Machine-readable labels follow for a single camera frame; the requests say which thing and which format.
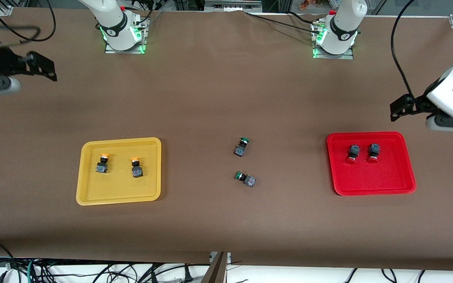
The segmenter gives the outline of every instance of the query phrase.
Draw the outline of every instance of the brown table surface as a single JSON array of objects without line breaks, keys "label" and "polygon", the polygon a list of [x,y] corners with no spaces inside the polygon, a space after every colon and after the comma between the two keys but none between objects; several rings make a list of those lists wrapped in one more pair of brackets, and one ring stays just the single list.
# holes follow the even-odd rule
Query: brown table surface
[{"label": "brown table surface", "polygon": [[[58,82],[18,76],[22,91],[0,97],[0,242],[15,256],[207,262],[224,250],[247,265],[453,269],[453,133],[426,129],[424,115],[390,122],[406,91],[394,18],[365,18],[344,61],[313,59],[305,32],[242,12],[164,13],[146,54],[104,54],[90,11],[55,13],[51,40],[13,50],[52,59]],[[7,21],[52,27],[47,9]],[[421,94],[453,63],[453,30],[404,18],[396,47]],[[380,130],[406,138],[417,191],[338,196],[326,136]],[[164,149],[157,201],[76,203],[84,143],[147,136]]]}]

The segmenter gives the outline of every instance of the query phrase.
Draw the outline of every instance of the white floor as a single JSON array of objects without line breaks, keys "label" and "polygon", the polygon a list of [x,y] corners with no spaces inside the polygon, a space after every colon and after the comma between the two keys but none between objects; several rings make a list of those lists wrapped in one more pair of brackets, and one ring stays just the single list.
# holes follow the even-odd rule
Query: white floor
[{"label": "white floor", "polygon": [[[160,267],[159,270],[181,264],[169,264]],[[126,265],[115,265],[111,271],[119,271]],[[151,265],[135,265],[135,269],[141,276]],[[69,265],[51,267],[52,274],[97,274],[106,265]],[[244,280],[247,283],[344,283],[347,280],[351,268],[316,268],[316,267],[273,267],[273,266],[238,266],[228,267],[227,282],[238,283]],[[0,267],[0,275],[5,271],[5,267]],[[190,274],[192,277],[200,277],[205,274],[207,266],[192,266]],[[398,283],[417,283],[420,270],[394,270]],[[127,276],[135,278],[135,273],[131,269],[124,272]],[[56,277],[58,283],[92,283],[95,276],[89,277]],[[184,269],[179,268],[171,272],[166,272],[158,276],[159,282],[170,282],[178,278],[184,278]],[[97,283],[107,281],[107,275],[101,276]],[[27,278],[22,276],[22,282],[26,283]],[[18,277],[13,270],[6,276],[4,283],[18,283]],[[119,278],[113,283],[134,283],[133,280]],[[351,280],[351,283],[389,283],[383,276],[380,269],[358,269]],[[422,276],[421,283],[453,283],[453,272],[428,270]]]}]

